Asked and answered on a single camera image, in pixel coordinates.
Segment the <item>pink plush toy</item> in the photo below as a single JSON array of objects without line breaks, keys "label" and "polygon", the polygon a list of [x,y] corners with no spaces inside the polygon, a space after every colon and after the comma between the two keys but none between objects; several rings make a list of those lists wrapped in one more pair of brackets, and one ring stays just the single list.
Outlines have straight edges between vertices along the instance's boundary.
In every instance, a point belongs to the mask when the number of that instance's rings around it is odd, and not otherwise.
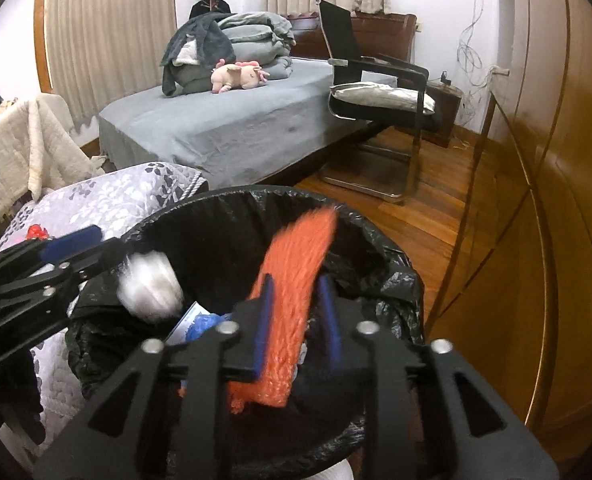
[{"label": "pink plush toy", "polygon": [[211,91],[214,94],[221,94],[232,88],[244,90],[256,88],[260,83],[267,82],[268,75],[267,72],[263,72],[257,61],[226,64],[225,60],[221,59],[211,75],[213,85]]}]

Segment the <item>black office chair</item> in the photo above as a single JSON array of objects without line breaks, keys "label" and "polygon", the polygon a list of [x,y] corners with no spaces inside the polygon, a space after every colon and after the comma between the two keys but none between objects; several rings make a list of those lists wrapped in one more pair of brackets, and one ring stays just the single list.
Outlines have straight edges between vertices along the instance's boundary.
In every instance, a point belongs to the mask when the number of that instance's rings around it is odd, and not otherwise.
[{"label": "black office chair", "polygon": [[439,111],[423,114],[423,104],[429,71],[379,54],[361,56],[353,34],[351,12],[324,0],[317,0],[329,64],[333,66],[333,84],[359,82],[362,72],[377,72],[397,77],[399,88],[418,92],[415,111],[381,108],[347,103],[329,96],[329,110],[338,118],[374,121],[378,124],[374,134],[389,126],[413,128],[413,142],[409,153],[397,152],[371,141],[340,150],[320,170],[322,180],[329,184],[361,191],[388,202],[401,202],[415,184],[422,131],[436,132],[441,126]]}]

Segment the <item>beige blanket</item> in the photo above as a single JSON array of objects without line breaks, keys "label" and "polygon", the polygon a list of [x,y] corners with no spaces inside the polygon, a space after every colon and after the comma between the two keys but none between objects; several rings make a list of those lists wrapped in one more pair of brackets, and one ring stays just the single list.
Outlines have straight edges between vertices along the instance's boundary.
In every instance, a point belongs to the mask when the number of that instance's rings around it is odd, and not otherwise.
[{"label": "beige blanket", "polygon": [[98,174],[69,136],[73,126],[58,95],[39,94],[0,115],[0,219],[27,190],[37,201],[45,188]]}]

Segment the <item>orange mesh bag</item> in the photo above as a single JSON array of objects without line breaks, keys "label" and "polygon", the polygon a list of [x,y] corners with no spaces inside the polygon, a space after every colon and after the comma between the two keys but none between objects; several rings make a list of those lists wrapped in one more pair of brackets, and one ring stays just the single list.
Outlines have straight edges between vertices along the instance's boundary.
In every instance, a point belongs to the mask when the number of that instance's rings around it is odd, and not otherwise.
[{"label": "orange mesh bag", "polygon": [[323,208],[305,213],[278,232],[269,246],[250,298],[260,296],[265,274],[275,287],[265,366],[255,383],[229,383],[231,411],[246,402],[284,408],[291,378],[305,339],[314,282],[333,241],[336,211]]}]

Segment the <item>black plastic bag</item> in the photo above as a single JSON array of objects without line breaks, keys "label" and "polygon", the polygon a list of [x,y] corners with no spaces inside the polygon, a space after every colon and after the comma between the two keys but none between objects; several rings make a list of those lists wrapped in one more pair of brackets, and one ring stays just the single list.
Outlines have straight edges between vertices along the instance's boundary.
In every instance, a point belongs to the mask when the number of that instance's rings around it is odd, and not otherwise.
[{"label": "black plastic bag", "polygon": [[[359,301],[364,315],[398,337],[422,342],[423,283],[409,259],[371,222],[348,206],[289,187],[246,186],[208,192],[145,219],[124,235],[130,250],[167,254],[185,293],[215,314],[249,296],[273,236],[304,212],[333,205],[339,221],[323,272],[338,294]],[[150,325],[116,298],[115,272],[82,292],[66,335],[69,365],[89,398],[149,337],[165,338],[174,321]],[[286,408],[252,404],[231,416],[229,455],[235,479],[300,479],[346,458],[364,438],[364,392],[321,386],[308,363],[322,352],[316,319],[308,352]]]}]

